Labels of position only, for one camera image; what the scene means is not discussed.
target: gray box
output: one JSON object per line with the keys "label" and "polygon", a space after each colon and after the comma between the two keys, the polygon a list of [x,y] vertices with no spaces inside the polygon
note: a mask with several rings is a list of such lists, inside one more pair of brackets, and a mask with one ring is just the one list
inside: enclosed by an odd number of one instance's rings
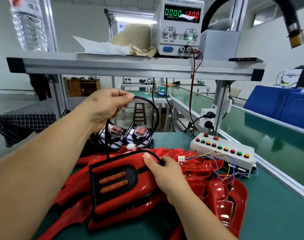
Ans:
{"label": "gray box", "polygon": [[241,32],[206,30],[201,34],[199,50],[204,60],[223,60],[235,58]]}

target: black garment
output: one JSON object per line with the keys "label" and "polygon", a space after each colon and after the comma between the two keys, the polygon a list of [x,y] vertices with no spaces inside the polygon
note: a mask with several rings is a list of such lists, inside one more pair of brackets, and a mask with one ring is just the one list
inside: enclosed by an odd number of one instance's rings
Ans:
{"label": "black garment", "polygon": [[43,74],[29,74],[31,86],[34,88],[39,100],[46,100],[46,96],[52,98],[49,81]]}

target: beige cloth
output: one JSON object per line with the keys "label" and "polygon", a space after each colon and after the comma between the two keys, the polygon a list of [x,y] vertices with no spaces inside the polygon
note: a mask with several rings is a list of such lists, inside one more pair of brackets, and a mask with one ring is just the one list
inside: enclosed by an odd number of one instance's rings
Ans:
{"label": "beige cloth", "polygon": [[151,28],[147,24],[128,24],[126,28],[110,40],[111,44],[130,46],[130,54],[153,57],[156,48],[150,47]]}

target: wooden stool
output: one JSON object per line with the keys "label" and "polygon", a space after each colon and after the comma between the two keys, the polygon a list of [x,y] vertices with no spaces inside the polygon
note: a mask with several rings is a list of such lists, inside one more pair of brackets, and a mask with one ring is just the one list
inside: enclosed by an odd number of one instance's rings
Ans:
{"label": "wooden stool", "polygon": [[145,106],[144,104],[141,104],[142,108],[138,108],[138,103],[135,103],[134,105],[134,114],[133,114],[133,123],[135,122],[144,122],[146,125],[146,114],[145,114]]}

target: ceiling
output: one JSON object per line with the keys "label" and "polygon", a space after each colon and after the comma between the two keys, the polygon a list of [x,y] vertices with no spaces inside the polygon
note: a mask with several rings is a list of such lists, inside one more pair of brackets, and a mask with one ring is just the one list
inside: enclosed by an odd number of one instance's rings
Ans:
{"label": "ceiling", "polygon": [[[101,5],[108,7],[139,8],[145,10],[156,10],[160,0],[51,0],[58,3],[75,3],[82,5]],[[215,0],[202,0],[208,8]],[[266,0],[249,0],[248,9],[264,2]],[[222,19],[230,16],[233,0],[222,5],[213,16],[213,19]]]}

